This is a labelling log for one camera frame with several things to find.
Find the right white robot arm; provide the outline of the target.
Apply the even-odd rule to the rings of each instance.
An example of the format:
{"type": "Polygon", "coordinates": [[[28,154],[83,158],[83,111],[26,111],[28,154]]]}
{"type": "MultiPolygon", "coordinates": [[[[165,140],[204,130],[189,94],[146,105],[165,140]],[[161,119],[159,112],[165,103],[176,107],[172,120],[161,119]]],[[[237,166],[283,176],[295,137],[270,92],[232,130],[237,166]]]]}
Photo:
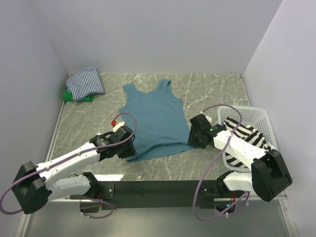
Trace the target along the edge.
{"type": "Polygon", "coordinates": [[[228,197],[233,191],[254,192],[264,201],[271,201],[293,181],[281,153],[266,151],[249,144],[223,125],[212,126],[204,114],[191,120],[188,144],[197,148],[210,145],[222,150],[249,168],[249,172],[228,171],[216,180],[215,194],[228,197]]]}

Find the teal blue tank top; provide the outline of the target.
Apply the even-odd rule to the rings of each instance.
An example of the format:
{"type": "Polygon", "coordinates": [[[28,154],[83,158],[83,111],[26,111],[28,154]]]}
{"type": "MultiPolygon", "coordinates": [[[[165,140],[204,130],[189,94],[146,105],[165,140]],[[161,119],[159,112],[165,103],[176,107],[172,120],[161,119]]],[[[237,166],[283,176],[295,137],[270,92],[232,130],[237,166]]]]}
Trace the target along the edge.
{"type": "Polygon", "coordinates": [[[161,79],[150,92],[141,92],[133,83],[123,87],[126,105],[120,108],[125,124],[134,129],[136,154],[128,162],[175,155],[190,151],[190,129],[183,112],[182,99],[174,96],[171,80],[161,79]]]}

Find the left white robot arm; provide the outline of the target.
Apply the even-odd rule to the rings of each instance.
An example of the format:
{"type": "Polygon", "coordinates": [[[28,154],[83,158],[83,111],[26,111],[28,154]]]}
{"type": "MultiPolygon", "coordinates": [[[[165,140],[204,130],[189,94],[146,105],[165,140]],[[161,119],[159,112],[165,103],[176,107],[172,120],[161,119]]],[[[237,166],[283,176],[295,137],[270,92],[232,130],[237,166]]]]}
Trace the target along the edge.
{"type": "Polygon", "coordinates": [[[81,147],[51,161],[23,164],[13,182],[12,191],[25,214],[32,214],[49,201],[66,196],[98,198],[99,181],[91,172],[69,178],[68,175],[106,158],[127,158],[136,154],[135,132],[126,125],[96,135],[81,147]]]}

